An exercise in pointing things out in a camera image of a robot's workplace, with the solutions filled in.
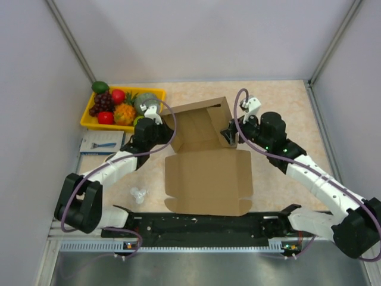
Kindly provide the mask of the brown cardboard box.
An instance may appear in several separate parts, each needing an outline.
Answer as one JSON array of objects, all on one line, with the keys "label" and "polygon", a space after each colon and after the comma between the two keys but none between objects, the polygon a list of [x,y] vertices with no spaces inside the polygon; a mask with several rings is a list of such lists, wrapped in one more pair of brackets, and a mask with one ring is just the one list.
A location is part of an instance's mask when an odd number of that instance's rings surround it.
[{"label": "brown cardboard box", "polygon": [[251,153],[220,133],[232,114],[225,97],[163,110],[176,131],[165,158],[166,207],[178,214],[242,216],[252,207]]}]

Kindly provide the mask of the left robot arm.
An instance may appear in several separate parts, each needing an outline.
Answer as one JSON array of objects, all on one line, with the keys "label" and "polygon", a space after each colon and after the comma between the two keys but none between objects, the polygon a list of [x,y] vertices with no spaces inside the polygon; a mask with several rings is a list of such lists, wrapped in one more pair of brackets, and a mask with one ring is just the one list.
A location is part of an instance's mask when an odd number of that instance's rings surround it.
[{"label": "left robot arm", "polygon": [[143,118],[135,126],[129,141],[109,160],[82,175],[69,174],[63,183],[54,218],[61,222],[63,232],[81,231],[90,234],[97,228],[114,228],[129,236],[135,222],[123,207],[103,205],[103,193],[127,174],[138,170],[150,154],[166,148],[176,136],[177,127],[170,128]]}]

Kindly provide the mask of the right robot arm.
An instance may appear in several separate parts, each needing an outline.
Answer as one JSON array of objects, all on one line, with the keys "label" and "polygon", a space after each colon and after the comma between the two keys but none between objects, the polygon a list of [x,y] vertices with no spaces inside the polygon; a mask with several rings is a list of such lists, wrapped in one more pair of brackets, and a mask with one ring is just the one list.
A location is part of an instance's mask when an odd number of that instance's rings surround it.
[{"label": "right robot arm", "polygon": [[320,213],[291,205],[278,220],[279,231],[286,236],[296,231],[309,232],[334,242],[352,259],[359,259],[380,241],[380,200],[366,200],[344,187],[320,168],[307,152],[291,141],[280,114],[266,112],[232,119],[221,135],[229,145],[247,143],[270,164],[306,187],[328,207]]}]

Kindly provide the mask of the green lime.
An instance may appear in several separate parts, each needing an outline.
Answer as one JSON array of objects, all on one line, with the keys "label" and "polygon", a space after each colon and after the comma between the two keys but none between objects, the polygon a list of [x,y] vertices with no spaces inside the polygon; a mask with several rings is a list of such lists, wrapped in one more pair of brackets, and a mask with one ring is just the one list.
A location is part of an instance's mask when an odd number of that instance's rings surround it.
[{"label": "green lime", "polygon": [[137,123],[143,118],[143,116],[137,116],[133,121],[133,126],[136,126]]}]

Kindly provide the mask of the green melon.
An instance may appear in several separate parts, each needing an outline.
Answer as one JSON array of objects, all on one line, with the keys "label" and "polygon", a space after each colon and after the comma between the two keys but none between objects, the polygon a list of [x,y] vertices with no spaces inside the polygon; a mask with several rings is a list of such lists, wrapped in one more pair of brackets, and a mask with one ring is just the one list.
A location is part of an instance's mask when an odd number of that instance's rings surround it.
[{"label": "green melon", "polygon": [[138,115],[141,116],[144,115],[144,111],[140,107],[142,104],[146,105],[147,107],[156,105],[158,108],[160,108],[160,102],[157,101],[156,95],[152,92],[146,92],[135,96],[134,107]]}]

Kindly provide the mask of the orange pineapple toy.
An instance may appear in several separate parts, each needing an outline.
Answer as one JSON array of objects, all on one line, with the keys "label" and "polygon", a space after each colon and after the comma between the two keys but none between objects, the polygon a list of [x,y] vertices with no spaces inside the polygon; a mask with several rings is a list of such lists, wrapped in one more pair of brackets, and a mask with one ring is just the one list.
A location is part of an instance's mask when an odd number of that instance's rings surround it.
[{"label": "orange pineapple toy", "polygon": [[120,126],[132,126],[137,116],[135,108],[135,99],[137,94],[133,95],[132,92],[126,93],[124,101],[116,105],[114,110],[114,123]]}]

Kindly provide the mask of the red apple upper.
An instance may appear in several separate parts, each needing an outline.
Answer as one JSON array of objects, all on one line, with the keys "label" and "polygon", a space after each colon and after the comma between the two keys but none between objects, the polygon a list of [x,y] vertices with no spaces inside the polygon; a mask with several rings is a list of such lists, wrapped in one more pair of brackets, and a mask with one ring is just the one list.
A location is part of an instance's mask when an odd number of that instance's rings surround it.
[{"label": "red apple upper", "polygon": [[119,105],[124,102],[126,94],[121,89],[114,89],[111,93],[111,98],[115,105]]}]

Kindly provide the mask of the red apple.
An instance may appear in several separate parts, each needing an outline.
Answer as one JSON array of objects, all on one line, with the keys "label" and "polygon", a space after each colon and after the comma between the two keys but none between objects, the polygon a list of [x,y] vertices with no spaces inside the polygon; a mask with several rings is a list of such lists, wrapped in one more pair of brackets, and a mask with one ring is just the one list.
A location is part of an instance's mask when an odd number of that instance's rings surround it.
[{"label": "red apple", "polygon": [[111,93],[111,98],[115,105],[119,105],[124,102],[126,94],[121,89],[114,89]]},{"label": "red apple", "polygon": [[113,125],[114,113],[110,111],[102,111],[97,115],[97,121],[100,125]]}]

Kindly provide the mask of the red apple lower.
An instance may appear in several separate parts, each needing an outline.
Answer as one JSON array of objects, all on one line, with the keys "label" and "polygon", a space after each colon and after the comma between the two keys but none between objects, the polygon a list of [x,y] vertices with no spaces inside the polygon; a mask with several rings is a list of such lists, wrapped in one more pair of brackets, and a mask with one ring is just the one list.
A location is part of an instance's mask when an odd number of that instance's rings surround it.
[{"label": "red apple lower", "polygon": [[97,121],[100,125],[113,125],[114,113],[110,111],[102,111],[97,115]]}]

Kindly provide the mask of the crumpled clear plastic wrap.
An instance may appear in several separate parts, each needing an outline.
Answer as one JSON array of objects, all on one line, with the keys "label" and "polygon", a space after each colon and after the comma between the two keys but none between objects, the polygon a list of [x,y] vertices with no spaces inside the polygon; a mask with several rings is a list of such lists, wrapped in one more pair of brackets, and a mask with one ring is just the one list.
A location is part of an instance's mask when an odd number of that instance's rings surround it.
[{"label": "crumpled clear plastic wrap", "polygon": [[133,187],[130,189],[130,194],[135,199],[137,204],[142,204],[145,201],[145,197],[147,195],[146,189],[139,189],[137,187]]}]

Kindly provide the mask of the dark red grape bunch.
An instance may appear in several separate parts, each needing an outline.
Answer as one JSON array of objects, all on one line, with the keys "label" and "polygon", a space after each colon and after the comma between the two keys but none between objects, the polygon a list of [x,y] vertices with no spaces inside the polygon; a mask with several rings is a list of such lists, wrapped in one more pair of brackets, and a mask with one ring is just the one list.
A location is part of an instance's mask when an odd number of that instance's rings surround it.
[{"label": "dark red grape bunch", "polygon": [[95,95],[94,105],[89,109],[89,115],[96,117],[100,112],[113,112],[114,110],[115,105],[111,93],[105,91],[102,94]]}]

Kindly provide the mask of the razor blister pack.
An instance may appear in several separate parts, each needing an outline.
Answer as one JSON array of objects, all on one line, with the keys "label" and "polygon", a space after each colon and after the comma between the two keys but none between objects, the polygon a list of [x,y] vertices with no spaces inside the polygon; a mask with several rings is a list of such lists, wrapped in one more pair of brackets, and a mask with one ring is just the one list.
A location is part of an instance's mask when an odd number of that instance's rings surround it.
[{"label": "razor blister pack", "polygon": [[123,131],[87,130],[80,145],[80,154],[110,155],[119,151],[125,141]]}]

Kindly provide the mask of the yellow plastic tray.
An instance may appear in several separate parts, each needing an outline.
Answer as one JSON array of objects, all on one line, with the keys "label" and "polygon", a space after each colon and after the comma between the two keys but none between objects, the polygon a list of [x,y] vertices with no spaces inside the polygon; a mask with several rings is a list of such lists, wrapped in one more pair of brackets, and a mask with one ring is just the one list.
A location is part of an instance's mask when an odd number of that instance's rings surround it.
[{"label": "yellow plastic tray", "polygon": [[[112,92],[114,89],[120,89],[124,92],[132,92],[133,97],[138,94],[143,94],[146,92],[152,92],[159,100],[165,101],[166,98],[166,91],[164,89],[155,89],[155,88],[141,88],[141,87],[132,87],[132,86],[117,86],[117,85],[110,85],[110,92]],[[90,99],[87,103],[87,106],[85,108],[85,111],[83,112],[82,118],[80,120],[80,124],[83,127],[86,127],[88,129],[92,130],[122,130],[126,133],[134,133],[134,127],[131,126],[122,126],[122,125],[102,125],[98,123],[97,117],[92,117],[89,114],[89,110],[91,107],[94,106],[94,98],[96,93],[92,92]]]}]

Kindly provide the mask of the green avocado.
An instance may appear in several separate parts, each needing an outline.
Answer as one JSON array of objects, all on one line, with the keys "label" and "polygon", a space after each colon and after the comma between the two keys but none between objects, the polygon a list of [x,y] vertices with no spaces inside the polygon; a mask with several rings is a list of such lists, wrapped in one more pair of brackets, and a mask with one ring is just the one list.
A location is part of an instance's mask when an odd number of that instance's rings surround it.
[{"label": "green avocado", "polygon": [[96,94],[103,94],[104,92],[109,91],[110,87],[103,81],[95,81],[92,84],[91,89]]}]

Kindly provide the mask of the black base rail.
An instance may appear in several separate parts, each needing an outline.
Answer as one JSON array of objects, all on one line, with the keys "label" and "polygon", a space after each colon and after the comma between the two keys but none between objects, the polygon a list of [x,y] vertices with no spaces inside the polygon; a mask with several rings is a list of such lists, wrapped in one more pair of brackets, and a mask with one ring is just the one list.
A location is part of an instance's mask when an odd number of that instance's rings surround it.
[{"label": "black base rail", "polygon": [[124,226],[143,238],[144,247],[256,247],[271,238],[290,238],[299,246],[311,237],[292,230],[279,212],[243,216],[131,213]]}]

